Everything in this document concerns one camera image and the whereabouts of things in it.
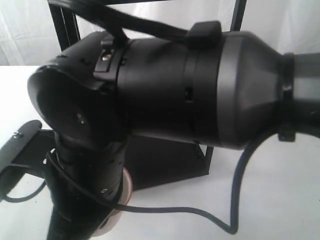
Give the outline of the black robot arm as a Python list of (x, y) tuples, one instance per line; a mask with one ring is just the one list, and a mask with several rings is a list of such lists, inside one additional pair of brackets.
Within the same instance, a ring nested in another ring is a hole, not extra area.
[[(38, 68), (30, 101), (55, 134), (45, 180), (49, 240), (88, 240), (113, 210), (192, 213), (239, 229), (243, 175), (272, 135), (320, 135), (320, 55), (280, 54), (247, 31), (196, 23), (181, 41), (94, 32)], [(230, 223), (191, 207), (120, 205), (129, 136), (242, 149)]]

